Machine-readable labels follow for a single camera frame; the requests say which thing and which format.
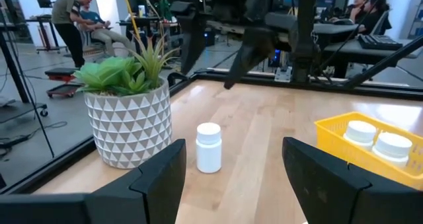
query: gray t-shirt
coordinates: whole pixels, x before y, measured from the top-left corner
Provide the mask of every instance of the gray t-shirt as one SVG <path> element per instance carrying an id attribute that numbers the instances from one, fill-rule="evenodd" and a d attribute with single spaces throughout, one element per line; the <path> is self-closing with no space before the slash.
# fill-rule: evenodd
<path id="1" fill-rule="evenodd" d="M 52 23 L 54 24 L 73 24 L 71 13 L 79 15 L 81 4 L 78 0 L 56 0 L 52 10 Z"/>

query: wooden table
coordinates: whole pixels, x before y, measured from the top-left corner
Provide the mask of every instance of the wooden table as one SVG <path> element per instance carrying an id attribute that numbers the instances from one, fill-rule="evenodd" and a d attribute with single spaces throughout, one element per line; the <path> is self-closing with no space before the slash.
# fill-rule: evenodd
<path id="1" fill-rule="evenodd" d="M 282 138 L 315 144 L 314 121 L 360 111 L 423 135 L 421 102 L 237 84 L 194 81 L 172 97 L 173 139 L 187 141 L 187 172 L 176 223 L 302 224 L 303 212 L 282 162 Z M 196 169 L 196 126 L 223 130 L 223 166 Z M 92 192 L 127 173 L 95 151 L 36 193 Z"/>

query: triangle pattern pot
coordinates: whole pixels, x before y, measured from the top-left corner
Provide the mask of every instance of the triangle pattern pot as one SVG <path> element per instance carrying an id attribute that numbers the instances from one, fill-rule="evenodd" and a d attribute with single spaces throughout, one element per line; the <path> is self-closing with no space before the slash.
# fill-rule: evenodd
<path id="1" fill-rule="evenodd" d="M 102 96 L 85 93 L 94 141 L 102 160 L 135 168 L 171 144 L 169 84 L 148 94 Z"/>

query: yellow crate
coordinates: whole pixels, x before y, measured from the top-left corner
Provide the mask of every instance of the yellow crate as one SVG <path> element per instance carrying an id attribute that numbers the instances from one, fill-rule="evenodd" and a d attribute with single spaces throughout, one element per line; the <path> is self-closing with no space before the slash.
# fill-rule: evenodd
<path id="1" fill-rule="evenodd" d="M 406 168 L 398 168 L 380 159 L 372 152 L 366 151 L 343 138 L 348 122 L 359 120 L 372 124 L 377 128 L 377 136 L 381 131 L 396 133 L 407 137 L 413 143 Z M 408 131 L 396 128 L 359 112 L 351 112 L 315 122 L 317 129 L 317 148 L 335 157 L 353 163 L 375 174 L 384 176 L 417 190 L 423 190 L 423 138 Z"/>

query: red stool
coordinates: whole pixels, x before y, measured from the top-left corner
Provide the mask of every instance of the red stool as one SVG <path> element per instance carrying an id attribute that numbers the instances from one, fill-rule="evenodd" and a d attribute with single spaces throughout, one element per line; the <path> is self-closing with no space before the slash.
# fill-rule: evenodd
<path id="1" fill-rule="evenodd" d="M 73 97 L 77 89 L 82 86 L 70 83 L 75 78 L 72 74 L 76 70 L 76 68 L 55 68 L 46 71 L 45 74 L 48 76 L 48 79 L 64 82 L 64 84 L 46 91 L 48 97 L 51 98 L 53 95 L 67 96 L 69 98 Z"/>

